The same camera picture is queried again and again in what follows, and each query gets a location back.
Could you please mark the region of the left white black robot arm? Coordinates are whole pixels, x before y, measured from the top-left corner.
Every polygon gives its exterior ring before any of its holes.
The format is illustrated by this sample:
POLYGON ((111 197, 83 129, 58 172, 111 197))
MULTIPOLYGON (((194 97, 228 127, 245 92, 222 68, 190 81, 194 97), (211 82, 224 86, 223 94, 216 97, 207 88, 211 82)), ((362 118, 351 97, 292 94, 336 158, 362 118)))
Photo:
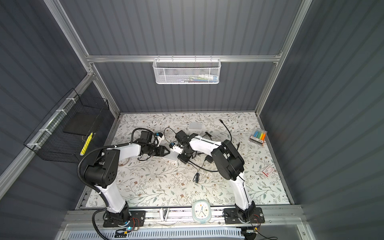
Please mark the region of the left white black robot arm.
POLYGON ((141 136, 129 143, 96 148, 85 154, 79 162, 79 179, 96 191, 106 205, 104 221, 113 226, 127 226, 139 223, 131 216, 128 203, 121 196, 116 184, 119 161, 147 155, 164 157, 170 151, 161 145, 165 139, 162 133, 153 133, 140 128, 141 136))

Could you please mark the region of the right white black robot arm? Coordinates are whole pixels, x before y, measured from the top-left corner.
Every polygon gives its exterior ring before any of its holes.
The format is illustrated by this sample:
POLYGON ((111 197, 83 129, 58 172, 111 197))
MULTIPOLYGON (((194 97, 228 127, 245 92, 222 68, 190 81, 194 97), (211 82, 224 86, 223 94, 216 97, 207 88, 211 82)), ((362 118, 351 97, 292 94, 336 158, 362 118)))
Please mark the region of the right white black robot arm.
POLYGON ((196 152, 206 154, 213 159, 218 173, 229 181, 235 196, 237 216, 243 223, 250 221, 256 209, 255 202, 251 199, 245 185, 245 161, 229 140, 215 142, 198 134, 187 135, 184 131, 176 133, 178 159, 184 164, 191 163, 196 152))

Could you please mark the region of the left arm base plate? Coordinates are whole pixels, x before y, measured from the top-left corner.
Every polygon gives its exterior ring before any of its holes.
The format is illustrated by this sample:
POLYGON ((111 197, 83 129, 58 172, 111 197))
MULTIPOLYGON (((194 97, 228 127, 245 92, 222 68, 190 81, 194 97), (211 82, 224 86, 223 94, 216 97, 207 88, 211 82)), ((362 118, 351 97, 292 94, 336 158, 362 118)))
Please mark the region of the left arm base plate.
POLYGON ((104 228, 114 228, 114 227, 123 227, 128 225, 128 227, 142 227, 144 225, 146 218, 145 211, 129 211, 126 213, 110 213, 105 211, 103 215, 104 228))

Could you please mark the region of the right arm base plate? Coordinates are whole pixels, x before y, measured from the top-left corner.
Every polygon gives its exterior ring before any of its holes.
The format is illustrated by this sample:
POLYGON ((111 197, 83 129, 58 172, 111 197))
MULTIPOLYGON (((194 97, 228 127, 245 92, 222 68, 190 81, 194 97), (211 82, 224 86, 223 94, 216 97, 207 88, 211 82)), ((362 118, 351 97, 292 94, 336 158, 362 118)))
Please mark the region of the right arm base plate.
POLYGON ((242 211, 237 208, 225 208, 223 217, 226 224, 264 224, 265 217, 261 208, 254 208, 250 211, 242 211))

